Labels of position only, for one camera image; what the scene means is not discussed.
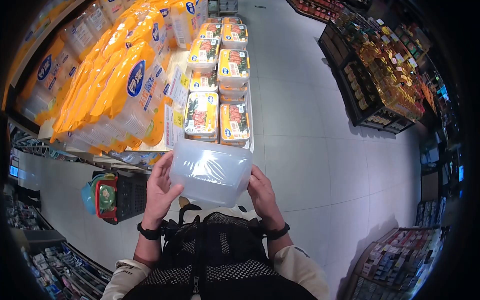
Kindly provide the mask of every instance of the clear plastic container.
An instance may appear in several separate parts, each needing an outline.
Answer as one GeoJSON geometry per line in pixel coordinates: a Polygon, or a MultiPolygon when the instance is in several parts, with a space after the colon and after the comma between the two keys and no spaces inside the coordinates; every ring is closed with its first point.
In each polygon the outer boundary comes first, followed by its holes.
{"type": "Polygon", "coordinates": [[[223,25],[221,23],[205,23],[200,26],[197,38],[222,38],[223,25]]]}
{"type": "Polygon", "coordinates": [[[247,84],[244,84],[241,87],[232,87],[224,83],[220,83],[218,90],[222,95],[230,98],[241,98],[248,92],[247,84]]]}
{"type": "Polygon", "coordinates": [[[193,72],[190,80],[190,92],[217,92],[218,79],[216,68],[211,72],[193,72]]]}
{"type": "Polygon", "coordinates": [[[220,105],[220,132],[220,140],[228,143],[250,139],[250,120],[245,103],[220,105]]]}
{"type": "Polygon", "coordinates": [[[222,42],[229,49],[244,49],[248,44],[247,25],[224,24],[222,42]]]}
{"type": "Polygon", "coordinates": [[[181,139],[173,149],[172,184],[182,184],[181,196],[234,207],[247,189],[253,154],[247,149],[181,139]]]}
{"type": "Polygon", "coordinates": [[[218,131],[218,94],[191,93],[185,109],[187,135],[212,136],[218,131]]]}
{"type": "Polygon", "coordinates": [[[245,103],[245,96],[240,98],[230,98],[225,95],[220,95],[220,103],[222,104],[240,104],[245,103]]]}
{"type": "Polygon", "coordinates": [[[193,41],[187,65],[197,72],[209,72],[218,60],[220,40],[218,38],[197,38],[193,41]]]}
{"type": "Polygon", "coordinates": [[[250,78],[248,51],[221,49],[218,57],[218,80],[231,87],[242,87],[250,78]]]}

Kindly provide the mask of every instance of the hand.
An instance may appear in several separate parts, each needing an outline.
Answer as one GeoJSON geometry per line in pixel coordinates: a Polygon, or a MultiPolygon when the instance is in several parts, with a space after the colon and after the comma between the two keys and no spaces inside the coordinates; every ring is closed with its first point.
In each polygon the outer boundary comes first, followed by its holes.
{"type": "Polygon", "coordinates": [[[267,229],[282,229],[285,221],[276,205],[272,183],[256,165],[252,165],[247,190],[252,198],[255,212],[262,218],[267,229]]]}
{"type": "Polygon", "coordinates": [[[173,151],[165,153],[153,166],[152,174],[147,181],[147,204],[145,207],[142,228],[156,230],[167,215],[170,206],[183,191],[181,184],[170,188],[170,167],[173,151]]]}

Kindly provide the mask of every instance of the red basket handle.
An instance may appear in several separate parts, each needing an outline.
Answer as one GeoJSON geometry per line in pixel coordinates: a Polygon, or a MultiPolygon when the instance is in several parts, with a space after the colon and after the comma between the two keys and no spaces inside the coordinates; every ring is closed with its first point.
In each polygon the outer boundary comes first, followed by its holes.
{"type": "Polygon", "coordinates": [[[99,180],[96,183],[95,186],[95,206],[96,206],[96,216],[103,219],[103,218],[114,218],[115,222],[117,221],[117,208],[114,207],[113,211],[106,212],[101,214],[100,213],[100,186],[103,185],[108,185],[114,188],[115,191],[117,191],[117,179],[118,177],[115,177],[114,180],[99,180]]]}

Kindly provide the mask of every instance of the sleeve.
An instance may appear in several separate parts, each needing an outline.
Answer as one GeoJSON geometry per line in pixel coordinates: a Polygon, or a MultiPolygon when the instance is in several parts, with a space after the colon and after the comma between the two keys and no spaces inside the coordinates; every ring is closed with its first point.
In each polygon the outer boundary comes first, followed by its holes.
{"type": "Polygon", "coordinates": [[[274,270],[288,280],[296,282],[318,300],[329,300],[330,291],[325,272],[299,247],[287,246],[275,254],[274,270]]]}
{"type": "Polygon", "coordinates": [[[150,274],[150,268],[131,259],[117,261],[112,280],[105,287],[101,300],[122,299],[134,286],[150,274]]]}

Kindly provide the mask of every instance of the black mesh vest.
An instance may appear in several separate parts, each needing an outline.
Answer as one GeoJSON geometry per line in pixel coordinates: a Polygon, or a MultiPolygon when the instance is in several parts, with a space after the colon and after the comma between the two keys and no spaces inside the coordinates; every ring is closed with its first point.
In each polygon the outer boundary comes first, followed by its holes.
{"type": "Polygon", "coordinates": [[[180,226],[157,268],[124,300],[315,299],[273,270],[255,222],[215,212],[180,226]]]}

